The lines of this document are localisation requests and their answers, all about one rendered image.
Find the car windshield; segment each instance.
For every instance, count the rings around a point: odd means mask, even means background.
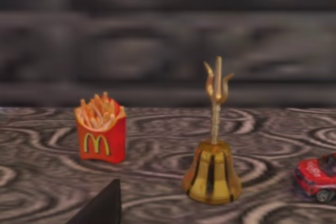
[[[333,154],[320,158],[319,166],[329,177],[336,176],[336,157]]]

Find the table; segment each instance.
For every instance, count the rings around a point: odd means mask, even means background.
[[[127,158],[82,161],[72,109],[0,109],[0,223],[60,224],[114,178],[123,224],[332,223],[336,205],[298,194],[291,173],[303,158],[336,150],[336,109],[223,108],[221,135],[243,181],[226,206],[188,199],[181,179],[209,109],[127,109]]]

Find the blurred background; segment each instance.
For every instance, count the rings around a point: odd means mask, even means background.
[[[336,105],[336,0],[0,0],[0,105]]]

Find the french fries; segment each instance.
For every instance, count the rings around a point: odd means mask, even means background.
[[[114,101],[109,99],[107,92],[104,92],[102,97],[95,94],[88,104],[84,99],[80,100],[76,114],[82,124],[101,131],[106,130],[116,119]]]

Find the trident prong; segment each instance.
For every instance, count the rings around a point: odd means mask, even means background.
[[[217,144],[218,128],[219,128],[219,113],[221,104],[226,101],[229,95],[228,82],[233,77],[233,73],[228,74],[222,79],[222,58],[217,56],[215,74],[208,63],[204,62],[208,78],[205,84],[205,90],[212,102],[212,132],[211,143]]]

